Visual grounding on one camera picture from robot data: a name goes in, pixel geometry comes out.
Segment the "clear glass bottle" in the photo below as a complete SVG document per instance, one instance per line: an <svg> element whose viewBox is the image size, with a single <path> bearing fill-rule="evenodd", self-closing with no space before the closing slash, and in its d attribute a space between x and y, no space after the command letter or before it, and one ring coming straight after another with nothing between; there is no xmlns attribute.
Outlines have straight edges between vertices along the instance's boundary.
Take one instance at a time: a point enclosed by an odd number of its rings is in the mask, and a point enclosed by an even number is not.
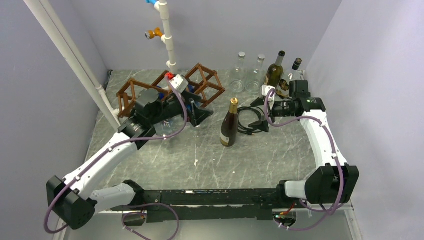
<svg viewBox="0 0 424 240"><path fill-rule="evenodd" d="M245 79L245 90L250 94L257 94L262 82L263 64L266 56L261 53L253 67L248 70Z"/></svg>
<svg viewBox="0 0 424 240"><path fill-rule="evenodd" d="M245 88L245 84L244 84L245 57L246 57L246 53L243 51L240 51L238 53L237 62L235 63L234 67L230 71L229 89L233 93L241 93Z"/></svg>

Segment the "olive green bottle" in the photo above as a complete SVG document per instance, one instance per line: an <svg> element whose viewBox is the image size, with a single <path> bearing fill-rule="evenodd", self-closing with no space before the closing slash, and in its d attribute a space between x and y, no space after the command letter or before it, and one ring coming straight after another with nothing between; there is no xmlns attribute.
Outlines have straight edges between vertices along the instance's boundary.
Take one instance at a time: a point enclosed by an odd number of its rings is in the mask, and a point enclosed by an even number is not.
<svg viewBox="0 0 424 240"><path fill-rule="evenodd" d="M282 76L284 74L284 68L282 66L282 63L283 63L285 55L286 55L285 51L283 50L279 51L275 63L271 64L266 71L266 74L263 79L264 85L271 86L274 88L278 87L282 79Z"/></svg>

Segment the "clear bottle black cap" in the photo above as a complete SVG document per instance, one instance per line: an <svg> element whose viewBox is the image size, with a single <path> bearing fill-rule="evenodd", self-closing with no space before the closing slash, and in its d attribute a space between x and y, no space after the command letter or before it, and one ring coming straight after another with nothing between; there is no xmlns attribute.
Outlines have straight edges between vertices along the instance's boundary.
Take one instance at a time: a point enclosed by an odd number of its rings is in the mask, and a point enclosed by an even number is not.
<svg viewBox="0 0 424 240"><path fill-rule="evenodd" d="M296 58L292 67L284 72L280 80L280 83L278 84L277 92L276 92L276 94L281 99L290 98L291 91L292 91L291 83L295 80L301 79L299 68L302 64L302 61L303 60L300 57Z"/></svg>

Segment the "dark bottle gold foil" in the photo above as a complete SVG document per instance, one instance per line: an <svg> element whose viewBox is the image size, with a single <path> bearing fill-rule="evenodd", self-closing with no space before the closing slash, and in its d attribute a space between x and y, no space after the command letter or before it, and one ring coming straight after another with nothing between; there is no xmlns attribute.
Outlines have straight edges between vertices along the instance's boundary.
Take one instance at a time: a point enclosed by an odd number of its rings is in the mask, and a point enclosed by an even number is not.
<svg viewBox="0 0 424 240"><path fill-rule="evenodd" d="M222 122L220 130L220 142L225 147L231 147L235 144L238 133L238 99L230 99L228 112Z"/></svg>

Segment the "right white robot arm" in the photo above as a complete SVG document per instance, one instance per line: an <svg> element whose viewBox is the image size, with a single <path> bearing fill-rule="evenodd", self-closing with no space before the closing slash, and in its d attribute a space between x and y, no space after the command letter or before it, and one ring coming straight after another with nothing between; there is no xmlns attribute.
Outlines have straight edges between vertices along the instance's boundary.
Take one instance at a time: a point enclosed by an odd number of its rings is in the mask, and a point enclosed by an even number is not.
<svg viewBox="0 0 424 240"><path fill-rule="evenodd" d="M276 118L291 117L298 121L306 132L315 160L315 171L305 180L284 180L275 194L276 203L289 207L295 199L310 204L334 204L338 207L350 201L359 179L359 169L348 164L331 132L324 102L311 97L306 80L295 80L289 84L290 100L276 101L276 88L263 85L259 97L251 104L262 107L264 117L260 129L283 127L288 122L276 124Z"/></svg>

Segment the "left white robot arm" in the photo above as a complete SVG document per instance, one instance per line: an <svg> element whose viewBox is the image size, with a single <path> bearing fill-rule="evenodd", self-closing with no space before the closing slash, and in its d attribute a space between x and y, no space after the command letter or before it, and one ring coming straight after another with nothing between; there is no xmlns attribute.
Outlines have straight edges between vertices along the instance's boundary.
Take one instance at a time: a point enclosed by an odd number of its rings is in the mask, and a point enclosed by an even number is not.
<svg viewBox="0 0 424 240"><path fill-rule="evenodd" d="M61 218L66 227L77 230L106 209L119 206L139 209L145 203L145 191L134 181L126 180L102 190L97 189L98 184L147 142L158 139L156 124L181 116L184 123L196 127L212 116L214 112L198 106L197 100L199 96L187 90L172 90L166 97L160 97L153 88L142 90L129 118L100 151L65 177L53 176L47 181L44 230L54 233L48 226L51 213Z"/></svg>

